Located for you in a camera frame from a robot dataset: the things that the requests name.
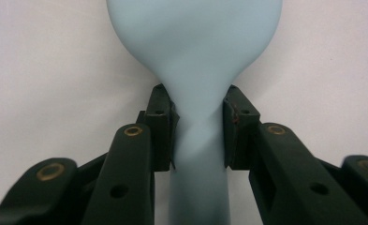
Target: light blue balloon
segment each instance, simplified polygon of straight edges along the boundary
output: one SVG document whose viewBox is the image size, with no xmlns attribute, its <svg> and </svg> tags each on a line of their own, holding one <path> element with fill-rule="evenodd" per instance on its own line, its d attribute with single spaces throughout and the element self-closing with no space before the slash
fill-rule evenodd
<svg viewBox="0 0 368 225">
<path fill-rule="evenodd" d="M 229 224 L 222 100 L 269 44 L 281 0 L 108 0 L 117 36 L 181 116 L 169 223 Z"/>
</svg>

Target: white background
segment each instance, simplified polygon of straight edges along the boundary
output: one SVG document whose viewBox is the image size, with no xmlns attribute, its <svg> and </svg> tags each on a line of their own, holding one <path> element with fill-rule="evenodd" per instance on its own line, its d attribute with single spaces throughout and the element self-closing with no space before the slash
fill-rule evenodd
<svg viewBox="0 0 368 225">
<path fill-rule="evenodd" d="M 104 0 L 0 0 L 0 201 L 43 159 L 107 152 L 156 84 Z M 316 157 L 368 155 L 368 0 L 285 1 L 272 43 L 234 84 Z M 247 175 L 229 172 L 232 224 L 261 224 Z M 155 224 L 167 224 L 169 175 L 156 178 Z"/>
</svg>

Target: latex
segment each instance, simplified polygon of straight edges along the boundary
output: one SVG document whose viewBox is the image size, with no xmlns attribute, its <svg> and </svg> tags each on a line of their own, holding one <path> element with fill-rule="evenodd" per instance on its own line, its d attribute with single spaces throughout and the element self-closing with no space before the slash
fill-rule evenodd
<svg viewBox="0 0 368 225">
<path fill-rule="evenodd" d="M 222 100 L 269 44 L 281 0 L 108 0 L 117 36 L 181 116 L 169 223 L 229 224 Z"/>
</svg>

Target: screw hole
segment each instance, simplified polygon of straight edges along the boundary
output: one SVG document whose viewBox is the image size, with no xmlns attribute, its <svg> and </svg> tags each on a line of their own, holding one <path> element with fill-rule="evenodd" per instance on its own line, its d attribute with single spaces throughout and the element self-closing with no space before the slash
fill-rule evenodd
<svg viewBox="0 0 368 225">
<path fill-rule="evenodd" d="M 320 194 L 320 195 L 329 194 L 329 189 L 325 185 L 322 185 L 320 183 L 312 183 L 310 184 L 309 188 L 313 190 L 315 193 Z"/>
<path fill-rule="evenodd" d="M 128 193 L 128 187 L 125 185 L 118 185 L 110 190 L 110 196 L 114 199 L 123 198 Z"/>
</svg>

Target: black plastic part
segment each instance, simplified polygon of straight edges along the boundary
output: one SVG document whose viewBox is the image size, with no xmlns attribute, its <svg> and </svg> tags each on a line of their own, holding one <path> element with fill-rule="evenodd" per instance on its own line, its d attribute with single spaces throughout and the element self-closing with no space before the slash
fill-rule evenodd
<svg viewBox="0 0 368 225">
<path fill-rule="evenodd" d="M 224 99 L 225 167 L 249 170 L 251 135 L 258 131 L 260 114 L 242 91 L 232 85 Z"/>
<path fill-rule="evenodd" d="M 368 224 L 289 128 L 260 125 L 255 143 L 249 179 L 264 224 Z"/>
<path fill-rule="evenodd" d="M 151 132 L 143 124 L 121 127 L 107 154 L 83 225 L 154 224 Z"/>
<path fill-rule="evenodd" d="M 154 87 L 146 111 L 141 111 L 137 123 L 146 124 L 152 131 L 155 150 L 155 172 L 169 171 L 174 132 L 179 116 L 163 84 Z"/>
<path fill-rule="evenodd" d="M 71 181 L 76 163 L 50 158 L 30 168 L 0 204 L 0 225 L 60 224 L 74 193 Z"/>
<path fill-rule="evenodd" d="M 341 174 L 344 189 L 368 216 L 368 157 L 346 157 Z"/>
</svg>

